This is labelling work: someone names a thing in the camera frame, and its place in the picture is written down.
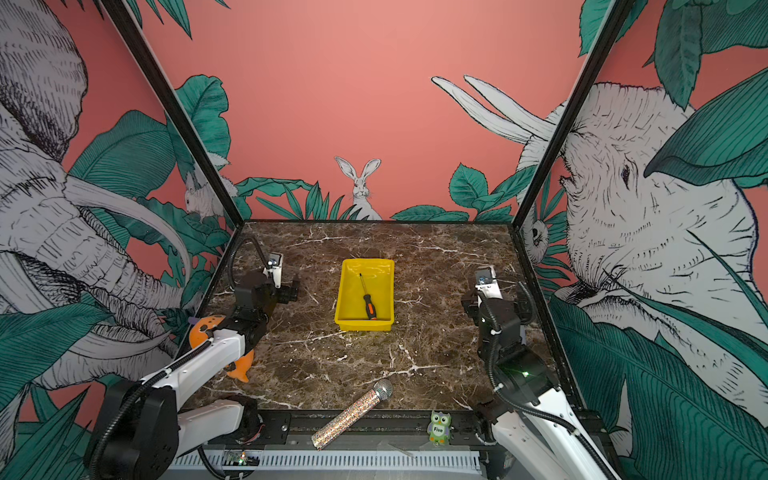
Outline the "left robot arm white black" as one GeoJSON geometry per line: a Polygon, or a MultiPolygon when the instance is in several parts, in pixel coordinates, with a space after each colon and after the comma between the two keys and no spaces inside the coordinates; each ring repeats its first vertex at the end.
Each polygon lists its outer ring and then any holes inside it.
{"type": "Polygon", "coordinates": [[[183,406],[217,373],[249,358],[276,306],[297,300],[299,291],[299,279],[278,286],[273,274],[246,275],[234,289],[232,312],[204,330],[198,346],[139,380],[109,387],[83,458],[89,478],[157,479],[177,457],[212,439],[255,440],[264,421],[250,397],[183,406]]]}

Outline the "orange black handled screwdriver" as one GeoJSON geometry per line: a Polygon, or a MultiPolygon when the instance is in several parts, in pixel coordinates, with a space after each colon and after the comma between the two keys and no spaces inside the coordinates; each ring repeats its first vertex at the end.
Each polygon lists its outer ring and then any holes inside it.
{"type": "Polygon", "coordinates": [[[367,318],[369,320],[376,320],[377,319],[377,311],[376,311],[375,305],[373,303],[372,296],[369,293],[368,288],[366,286],[365,278],[364,278],[362,273],[359,273],[359,279],[360,279],[361,286],[362,286],[362,289],[363,289],[363,300],[364,300],[364,303],[365,303],[365,311],[366,311],[367,318]]]}

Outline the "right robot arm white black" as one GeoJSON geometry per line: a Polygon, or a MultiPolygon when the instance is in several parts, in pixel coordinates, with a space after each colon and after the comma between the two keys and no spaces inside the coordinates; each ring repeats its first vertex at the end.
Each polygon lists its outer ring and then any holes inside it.
{"type": "Polygon", "coordinates": [[[482,416],[496,443],[536,479],[618,479],[557,378],[522,342],[514,302],[476,287],[462,305],[479,329],[477,353],[496,401],[482,416]]]}

